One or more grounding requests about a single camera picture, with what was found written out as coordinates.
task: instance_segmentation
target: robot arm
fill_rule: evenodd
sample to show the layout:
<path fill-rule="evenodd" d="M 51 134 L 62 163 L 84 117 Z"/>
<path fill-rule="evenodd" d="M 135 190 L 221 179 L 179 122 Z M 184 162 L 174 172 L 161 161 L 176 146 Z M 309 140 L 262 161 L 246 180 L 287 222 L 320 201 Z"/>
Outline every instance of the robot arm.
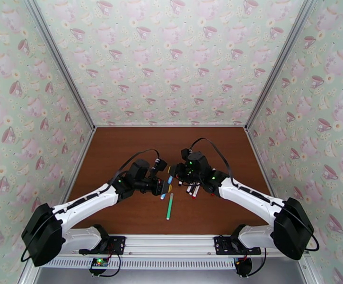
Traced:
<path fill-rule="evenodd" d="M 201 152 L 182 150 L 185 163 L 169 168 L 169 174 L 190 186 L 187 192 L 196 196 L 201 186 L 212 195 L 235 202 L 264 219 L 268 225 L 251 227 L 239 225 L 231 235 L 232 247 L 238 254 L 246 254 L 255 247 L 277 248 L 286 256 L 299 260 L 313 233 L 301 204 L 260 193 L 228 174 L 212 169 Z"/>
<path fill-rule="evenodd" d="M 39 206 L 21 235 L 34 265 L 41 266 L 55 258 L 74 225 L 132 196 L 135 190 L 151 192 L 153 195 L 170 192 L 171 185 L 156 176 L 166 165 L 163 160 L 156 159 L 150 169 L 147 161 L 137 160 L 128 171 L 109 180 L 111 186 L 105 183 L 93 192 L 53 208 L 48 204 Z"/>

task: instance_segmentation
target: teacup pattern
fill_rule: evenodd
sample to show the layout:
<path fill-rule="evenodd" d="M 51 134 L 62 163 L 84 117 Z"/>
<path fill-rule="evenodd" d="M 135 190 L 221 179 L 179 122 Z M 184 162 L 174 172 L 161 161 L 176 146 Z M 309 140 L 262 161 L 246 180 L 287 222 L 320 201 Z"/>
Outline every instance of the teacup pattern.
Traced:
<path fill-rule="evenodd" d="M 0 0 L 0 283 L 19 279 L 21 232 L 59 202 L 88 133 L 25 3 Z"/>
<path fill-rule="evenodd" d="M 37 2 L 95 124 L 244 125 L 303 0 Z"/>
<path fill-rule="evenodd" d="M 343 0 L 319 0 L 250 133 L 277 195 L 315 227 L 324 282 L 343 284 Z"/>

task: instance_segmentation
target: brown tabletop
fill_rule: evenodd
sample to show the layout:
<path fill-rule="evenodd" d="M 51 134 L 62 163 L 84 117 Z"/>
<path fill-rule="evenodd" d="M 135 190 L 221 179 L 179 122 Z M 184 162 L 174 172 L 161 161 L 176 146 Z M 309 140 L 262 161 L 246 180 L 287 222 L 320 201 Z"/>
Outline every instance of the brown tabletop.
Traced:
<path fill-rule="evenodd" d="M 97 129 L 70 199 L 100 187 L 129 157 L 147 148 L 157 149 L 168 164 L 183 162 L 180 150 L 189 148 L 199 137 L 206 137 L 216 144 L 238 181 L 269 194 L 242 128 L 113 127 Z M 200 141 L 193 150 L 202 151 L 213 168 L 226 172 L 224 163 L 208 142 Z M 141 158 L 152 165 L 156 154 L 148 152 Z M 159 176 L 167 180 L 166 172 L 167 169 Z M 172 184 L 174 201 L 169 221 L 166 220 L 169 195 L 161 200 L 151 193 L 136 191 L 132 197 L 97 212 L 76 227 L 101 224 L 108 233 L 231 234 L 239 224 L 265 224 L 258 216 L 236 203 L 211 196 L 202 189 L 197 198 L 192 199 L 186 193 L 186 187 L 178 187 L 175 180 Z"/>

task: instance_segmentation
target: black base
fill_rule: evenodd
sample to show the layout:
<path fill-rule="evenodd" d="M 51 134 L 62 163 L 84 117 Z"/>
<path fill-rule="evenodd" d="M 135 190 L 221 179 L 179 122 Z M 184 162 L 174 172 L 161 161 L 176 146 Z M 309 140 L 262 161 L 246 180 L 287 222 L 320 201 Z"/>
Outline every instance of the black base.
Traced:
<path fill-rule="evenodd" d="M 116 254 L 122 255 L 124 253 L 125 247 L 125 236 L 109 236 L 107 231 L 103 228 L 100 224 L 93 225 L 99 233 L 101 241 L 97 244 L 97 246 L 91 250 L 88 249 L 80 249 L 79 253 L 82 255 L 88 254 Z"/>
<path fill-rule="evenodd" d="M 234 247 L 231 236 L 225 237 L 220 235 L 213 237 L 213 242 L 215 243 L 216 255 L 261 255 L 259 247 L 249 249 L 242 244 L 240 248 Z"/>

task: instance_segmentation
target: wallpaper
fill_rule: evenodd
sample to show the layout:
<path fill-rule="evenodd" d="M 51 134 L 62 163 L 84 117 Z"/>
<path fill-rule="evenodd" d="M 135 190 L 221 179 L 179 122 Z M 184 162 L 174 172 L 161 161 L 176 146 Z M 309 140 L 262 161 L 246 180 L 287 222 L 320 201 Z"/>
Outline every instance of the wallpaper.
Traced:
<path fill-rule="evenodd" d="M 96 125 L 243 125 L 303 0 L 37 0 Z"/>
<path fill-rule="evenodd" d="M 319 0 L 251 134 L 277 195 L 315 227 L 324 281 L 343 284 L 343 0 Z"/>
<path fill-rule="evenodd" d="M 16 283 L 21 232 L 68 187 L 89 132 L 21 0 L 0 0 L 0 284 Z"/>

